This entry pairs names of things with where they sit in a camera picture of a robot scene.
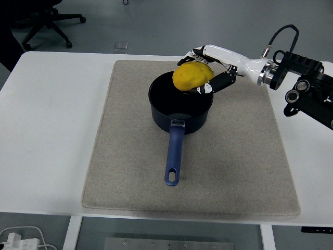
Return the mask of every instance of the handle hole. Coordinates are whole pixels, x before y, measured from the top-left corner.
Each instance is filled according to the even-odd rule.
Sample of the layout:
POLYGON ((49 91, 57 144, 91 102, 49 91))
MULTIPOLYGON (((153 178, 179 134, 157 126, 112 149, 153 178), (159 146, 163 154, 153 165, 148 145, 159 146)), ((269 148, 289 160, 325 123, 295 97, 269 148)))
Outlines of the handle hole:
POLYGON ((176 170, 174 168, 170 169, 168 180, 174 182, 176 180, 176 170))

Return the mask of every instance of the pan handle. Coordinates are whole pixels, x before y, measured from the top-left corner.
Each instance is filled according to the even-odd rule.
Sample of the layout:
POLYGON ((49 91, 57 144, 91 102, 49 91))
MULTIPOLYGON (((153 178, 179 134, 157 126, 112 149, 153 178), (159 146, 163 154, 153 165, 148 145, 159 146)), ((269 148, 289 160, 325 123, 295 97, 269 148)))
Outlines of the pan handle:
POLYGON ((164 181, 168 186, 176 186, 180 179, 185 122, 172 120, 169 128, 170 140, 164 181))

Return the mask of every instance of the lemon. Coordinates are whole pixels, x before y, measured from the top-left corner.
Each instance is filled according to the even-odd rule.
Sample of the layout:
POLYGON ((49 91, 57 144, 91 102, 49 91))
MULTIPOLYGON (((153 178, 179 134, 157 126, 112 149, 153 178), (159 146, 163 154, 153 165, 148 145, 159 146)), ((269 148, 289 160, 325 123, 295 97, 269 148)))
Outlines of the lemon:
POLYGON ((214 72, 207 64, 188 61, 173 72, 172 80, 177 89, 188 91, 204 85, 213 77, 214 72))

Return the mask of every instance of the white table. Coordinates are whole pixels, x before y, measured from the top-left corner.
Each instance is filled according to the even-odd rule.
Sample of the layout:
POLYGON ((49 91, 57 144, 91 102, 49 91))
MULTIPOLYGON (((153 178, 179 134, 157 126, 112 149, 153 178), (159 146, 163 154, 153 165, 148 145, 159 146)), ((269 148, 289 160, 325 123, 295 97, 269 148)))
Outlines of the white table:
MULTIPOLYGON (((54 52, 28 52, 21 57, 0 91, 0 211, 71 215, 70 227, 76 229, 82 216, 200 220, 82 207, 95 135, 112 67, 119 59, 178 61, 180 57, 54 52)), ((333 64, 324 66, 325 73, 333 76, 333 64)), ((284 96, 297 77, 289 73, 280 89, 269 93, 300 216, 287 221, 278 217, 211 221, 263 228, 271 224, 333 227, 333 131, 302 113, 284 116, 284 96)))

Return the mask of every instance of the beige mat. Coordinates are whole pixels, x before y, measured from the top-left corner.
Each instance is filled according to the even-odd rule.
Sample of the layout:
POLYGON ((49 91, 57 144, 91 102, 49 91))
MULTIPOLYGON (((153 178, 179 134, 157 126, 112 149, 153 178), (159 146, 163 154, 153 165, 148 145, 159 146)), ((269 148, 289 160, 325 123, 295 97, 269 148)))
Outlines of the beige mat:
MULTIPOLYGON (((210 66, 215 73, 223 70, 219 64, 210 66)), ((83 206, 192 214, 299 214, 267 89, 247 78, 238 77, 214 95, 204 126, 184 137, 179 184, 164 183, 169 134, 151 117, 148 89, 157 76, 176 68, 176 62, 115 63, 83 206)))

